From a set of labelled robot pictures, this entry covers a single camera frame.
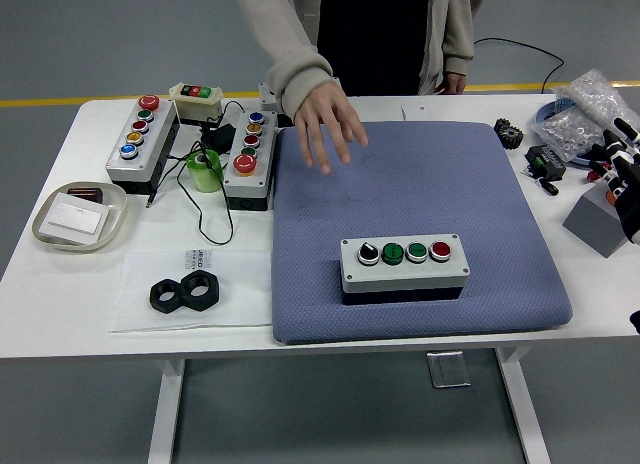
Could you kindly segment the person's right hand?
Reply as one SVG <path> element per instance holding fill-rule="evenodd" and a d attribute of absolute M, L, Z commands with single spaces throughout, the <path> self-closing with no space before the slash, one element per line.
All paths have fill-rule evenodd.
<path fill-rule="evenodd" d="M 311 90 L 296 111 L 294 124 L 306 165 L 317 166 L 322 175 L 329 175 L 331 166 L 321 127 L 325 128 L 344 165 L 351 162 L 349 143 L 357 141 L 361 146 L 368 145 L 367 133 L 356 110 L 335 81 Z"/>

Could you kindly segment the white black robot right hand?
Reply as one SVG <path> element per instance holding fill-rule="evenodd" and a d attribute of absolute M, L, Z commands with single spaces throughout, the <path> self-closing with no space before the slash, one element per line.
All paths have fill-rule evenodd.
<path fill-rule="evenodd" d="M 639 244 L 639 131 L 620 117 L 613 120 L 625 140 L 605 129 L 604 145 L 594 144 L 589 167 L 608 185 L 627 239 Z"/>

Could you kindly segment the person's left hand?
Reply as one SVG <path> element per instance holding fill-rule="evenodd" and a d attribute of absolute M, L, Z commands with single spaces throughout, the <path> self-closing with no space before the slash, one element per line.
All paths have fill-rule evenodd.
<path fill-rule="evenodd" d="M 444 73 L 437 93 L 442 95 L 460 95 L 467 86 L 467 76 L 458 73 Z"/>

